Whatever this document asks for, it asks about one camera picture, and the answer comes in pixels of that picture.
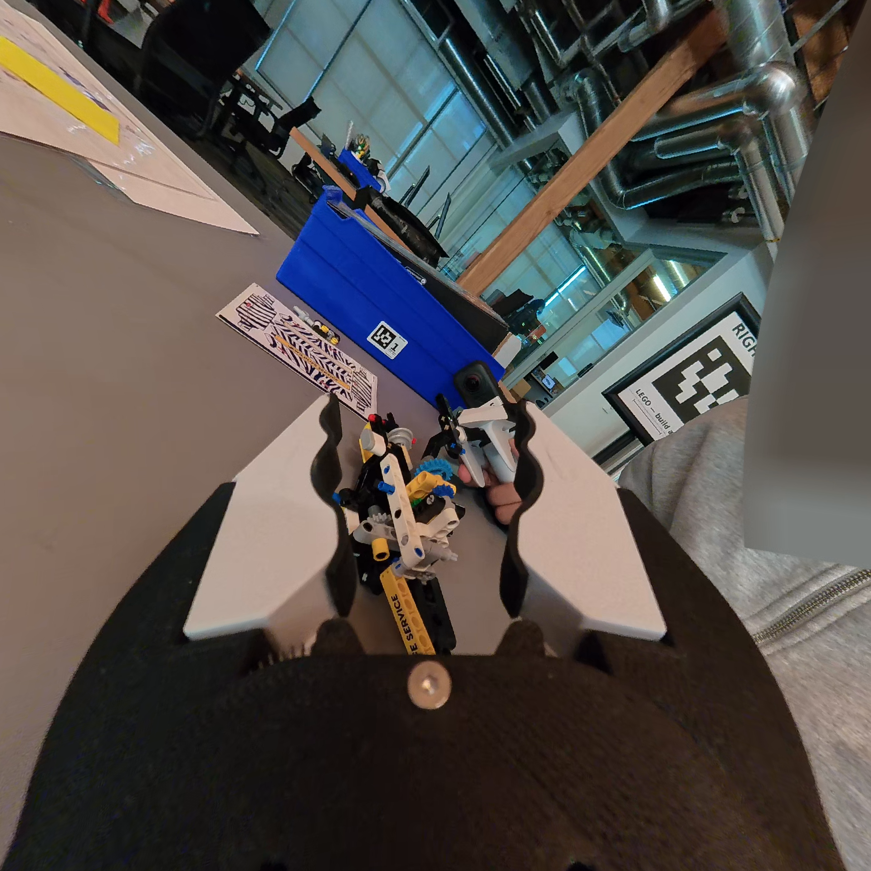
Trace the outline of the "long wooden desk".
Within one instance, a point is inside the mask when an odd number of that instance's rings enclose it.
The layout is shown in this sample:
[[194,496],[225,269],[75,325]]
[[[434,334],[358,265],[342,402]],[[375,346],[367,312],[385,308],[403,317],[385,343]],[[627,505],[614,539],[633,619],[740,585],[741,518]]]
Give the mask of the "long wooden desk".
[[306,155],[294,166],[295,176],[301,179],[303,169],[310,170],[324,188],[338,188],[347,202],[368,202],[372,196],[382,194],[372,187],[359,189],[356,186],[353,173],[343,167],[338,160],[339,153],[343,149],[339,150],[327,137],[321,138],[319,143],[314,143],[304,132],[296,128],[291,131],[290,136]]

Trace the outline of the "yellow black lego vehicle model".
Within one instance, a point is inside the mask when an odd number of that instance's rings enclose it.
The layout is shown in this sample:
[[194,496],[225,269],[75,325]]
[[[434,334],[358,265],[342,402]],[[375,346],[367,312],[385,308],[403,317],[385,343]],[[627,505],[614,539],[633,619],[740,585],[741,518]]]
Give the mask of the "yellow black lego vehicle model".
[[464,517],[453,483],[457,459],[446,401],[441,430],[418,464],[411,430],[392,415],[367,417],[359,445],[362,470],[352,488],[333,494],[345,513],[361,586],[383,596],[412,655],[450,655],[455,632],[436,570],[457,559],[451,537]]

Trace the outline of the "white paper sheet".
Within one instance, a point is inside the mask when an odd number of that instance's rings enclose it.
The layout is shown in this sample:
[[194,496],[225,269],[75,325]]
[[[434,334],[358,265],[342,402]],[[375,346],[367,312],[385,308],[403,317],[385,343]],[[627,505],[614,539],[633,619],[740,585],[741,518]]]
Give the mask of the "white paper sheet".
[[117,171],[97,161],[90,160],[88,163],[138,205],[238,233],[259,235],[257,229],[211,191],[207,191],[205,196],[200,196],[197,193]]

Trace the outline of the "framed marker sign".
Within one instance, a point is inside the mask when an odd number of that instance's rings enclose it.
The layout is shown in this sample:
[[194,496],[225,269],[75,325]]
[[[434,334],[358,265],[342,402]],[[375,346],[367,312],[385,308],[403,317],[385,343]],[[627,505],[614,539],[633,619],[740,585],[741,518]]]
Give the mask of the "framed marker sign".
[[667,437],[710,408],[749,394],[759,322],[751,302],[738,294],[603,397],[643,444]]

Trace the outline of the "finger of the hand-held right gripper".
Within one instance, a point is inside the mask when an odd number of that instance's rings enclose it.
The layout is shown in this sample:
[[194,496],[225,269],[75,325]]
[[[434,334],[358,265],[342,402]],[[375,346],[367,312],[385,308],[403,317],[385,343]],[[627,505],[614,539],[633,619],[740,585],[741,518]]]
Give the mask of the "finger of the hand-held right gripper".
[[492,400],[475,408],[464,408],[457,423],[468,442],[509,439],[509,414],[500,400]]

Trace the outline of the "large black office chair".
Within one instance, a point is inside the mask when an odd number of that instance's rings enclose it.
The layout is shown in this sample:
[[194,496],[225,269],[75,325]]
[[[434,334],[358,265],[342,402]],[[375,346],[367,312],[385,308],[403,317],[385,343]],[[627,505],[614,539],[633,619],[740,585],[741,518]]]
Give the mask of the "large black office chair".
[[213,123],[221,89],[270,35],[249,1],[177,1],[149,25],[133,93],[192,139]]

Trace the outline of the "clear plastic bag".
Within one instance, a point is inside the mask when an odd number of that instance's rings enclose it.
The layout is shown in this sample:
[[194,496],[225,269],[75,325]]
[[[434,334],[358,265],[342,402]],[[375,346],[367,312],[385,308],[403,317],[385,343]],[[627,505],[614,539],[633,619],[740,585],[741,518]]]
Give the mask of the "clear plastic bag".
[[170,184],[173,181],[172,164],[164,160],[162,152],[149,138],[142,138],[136,126],[121,123],[118,143],[114,144],[93,129],[73,123],[67,128],[64,143],[69,151],[92,163],[154,182]]

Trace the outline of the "wooden ceiling beam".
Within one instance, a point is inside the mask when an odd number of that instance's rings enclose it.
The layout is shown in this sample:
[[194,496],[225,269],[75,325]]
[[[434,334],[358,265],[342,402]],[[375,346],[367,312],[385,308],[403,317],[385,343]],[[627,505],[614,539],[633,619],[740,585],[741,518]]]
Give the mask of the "wooden ceiling beam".
[[457,283],[474,296],[534,241],[640,129],[724,45],[717,11],[710,10],[675,44],[605,119],[517,217],[479,254]]

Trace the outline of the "zebra striped sticker sheet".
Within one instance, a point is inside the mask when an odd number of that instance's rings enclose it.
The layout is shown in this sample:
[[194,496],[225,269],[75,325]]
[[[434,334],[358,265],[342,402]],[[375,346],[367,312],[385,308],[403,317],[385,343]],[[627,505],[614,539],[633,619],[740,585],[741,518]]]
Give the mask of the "zebra striped sticker sheet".
[[362,418],[376,413],[376,375],[257,284],[217,317]]

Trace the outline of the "instruction booklet with yellow band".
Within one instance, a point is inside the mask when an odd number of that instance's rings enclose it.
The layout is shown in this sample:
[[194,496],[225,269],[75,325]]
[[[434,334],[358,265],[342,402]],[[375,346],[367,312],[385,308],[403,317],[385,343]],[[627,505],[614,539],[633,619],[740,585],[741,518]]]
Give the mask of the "instruction booklet with yellow band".
[[[136,126],[141,131],[142,138],[149,138],[162,152],[164,160],[172,164],[173,181],[164,185],[197,193],[200,196],[206,195],[206,186],[195,173],[103,86],[103,83],[71,52],[65,42],[57,38],[42,23],[8,3],[2,2],[1,7],[2,38],[15,44],[29,58],[44,65],[59,80],[67,83],[97,114],[112,115],[117,121],[118,135],[121,123],[130,127]],[[26,138],[69,153],[72,152],[68,150],[64,140],[68,126],[73,123],[81,123],[103,136],[92,125],[40,92],[14,71],[2,67],[1,77],[2,133]],[[114,144],[118,143],[104,137]]]

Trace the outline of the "silver ventilation ducts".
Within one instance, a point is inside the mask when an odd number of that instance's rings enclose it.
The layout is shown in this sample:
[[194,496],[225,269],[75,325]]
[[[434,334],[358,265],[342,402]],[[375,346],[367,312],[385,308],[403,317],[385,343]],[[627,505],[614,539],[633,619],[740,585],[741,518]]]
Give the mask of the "silver ventilation ducts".
[[[736,185],[775,244],[812,139],[806,82],[790,59],[779,2],[713,2],[713,9],[724,45],[588,185],[624,211]],[[565,82],[563,97],[577,106],[584,142],[616,109],[592,68]]]

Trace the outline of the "black flat panel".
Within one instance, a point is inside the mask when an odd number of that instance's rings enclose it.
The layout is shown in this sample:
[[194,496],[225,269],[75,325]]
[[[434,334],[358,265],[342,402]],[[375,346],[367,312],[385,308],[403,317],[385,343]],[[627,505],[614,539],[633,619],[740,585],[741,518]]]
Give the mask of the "black flat panel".
[[363,239],[375,254],[388,254],[401,266],[402,275],[415,280],[465,327],[492,355],[509,336],[506,321],[480,298],[460,288],[447,275],[437,270],[446,257],[438,240],[406,206],[385,194],[368,189],[360,191],[360,202],[368,206],[398,236],[394,240],[367,220],[343,200],[336,186],[325,186],[322,200],[329,203],[332,214],[344,220],[351,230],[363,230]]

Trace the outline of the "small blue bin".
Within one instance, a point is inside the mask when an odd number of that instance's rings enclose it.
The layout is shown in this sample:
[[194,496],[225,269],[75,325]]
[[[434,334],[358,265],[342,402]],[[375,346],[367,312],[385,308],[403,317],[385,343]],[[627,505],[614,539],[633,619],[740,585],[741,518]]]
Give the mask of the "small blue bin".
[[348,149],[343,149],[337,159],[343,167],[353,173],[355,184],[359,189],[372,187],[378,192],[387,192],[387,181],[379,174],[381,171],[377,168],[379,164],[376,160],[369,159],[368,162],[362,162]]

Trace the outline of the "person's grey hoodie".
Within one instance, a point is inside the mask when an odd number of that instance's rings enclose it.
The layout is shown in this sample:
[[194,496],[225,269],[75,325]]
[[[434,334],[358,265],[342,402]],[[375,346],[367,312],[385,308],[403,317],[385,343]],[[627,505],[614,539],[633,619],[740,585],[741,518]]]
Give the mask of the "person's grey hoodie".
[[870,868],[870,572],[744,543],[747,397],[654,441],[622,471],[719,589],[799,727],[847,869]]

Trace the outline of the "blue plastic storage bin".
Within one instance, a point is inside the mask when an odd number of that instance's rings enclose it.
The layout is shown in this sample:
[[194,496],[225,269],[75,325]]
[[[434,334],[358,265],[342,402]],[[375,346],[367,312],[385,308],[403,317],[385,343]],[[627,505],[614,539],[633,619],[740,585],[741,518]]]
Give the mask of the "blue plastic storage bin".
[[277,273],[277,281],[431,404],[458,405],[454,377],[475,362],[500,380],[495,359],[427,290],[375,254],[321,198]]

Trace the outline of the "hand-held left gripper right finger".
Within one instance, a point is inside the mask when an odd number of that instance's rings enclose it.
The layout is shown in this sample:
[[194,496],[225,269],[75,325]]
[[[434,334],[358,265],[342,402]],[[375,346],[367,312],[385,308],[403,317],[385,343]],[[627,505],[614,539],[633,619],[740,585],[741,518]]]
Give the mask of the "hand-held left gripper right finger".
[[549,647],[586,631],[659,641],[665,620],[617,487],[535,405],[517,405],[515,489],[499,593]]

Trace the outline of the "person's right hand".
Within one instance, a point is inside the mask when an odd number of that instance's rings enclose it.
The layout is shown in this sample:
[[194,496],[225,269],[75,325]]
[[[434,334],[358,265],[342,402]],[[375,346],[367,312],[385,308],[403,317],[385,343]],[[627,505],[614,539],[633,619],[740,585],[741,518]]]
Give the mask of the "person's right hand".
[[521,507],[522,497],[518,495],[513,482],[501,482],[487,466],[482,468],[482,472],[484,484],[478,486],[463,464],[458,469],[459,478],[463,485],[481,490],[495,522],[503,527],[508,527],[517,510]]

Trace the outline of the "small black office chair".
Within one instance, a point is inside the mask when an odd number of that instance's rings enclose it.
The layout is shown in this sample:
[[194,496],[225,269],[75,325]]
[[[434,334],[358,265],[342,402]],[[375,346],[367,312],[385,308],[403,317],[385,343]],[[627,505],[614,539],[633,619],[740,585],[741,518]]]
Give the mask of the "small black office chair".
[[274,157],[279,158],[289,142],[291,131],[307,125],[321,112],[321,108],[315,103],[313,96],[309,96],[302,103],[295,106],[285,114],[277,117],[274,125],[265,140],[265,145],[260,148]]

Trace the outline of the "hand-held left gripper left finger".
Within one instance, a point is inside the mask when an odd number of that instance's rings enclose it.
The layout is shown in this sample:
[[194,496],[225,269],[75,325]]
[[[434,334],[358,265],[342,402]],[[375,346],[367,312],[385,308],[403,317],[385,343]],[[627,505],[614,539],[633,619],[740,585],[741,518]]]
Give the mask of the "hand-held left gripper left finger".
[[273,648],[310,648],[349,615],[358,575],[333,499],[342,436],[340,403],[321,396],[236,476],[186,637],[261,629]]

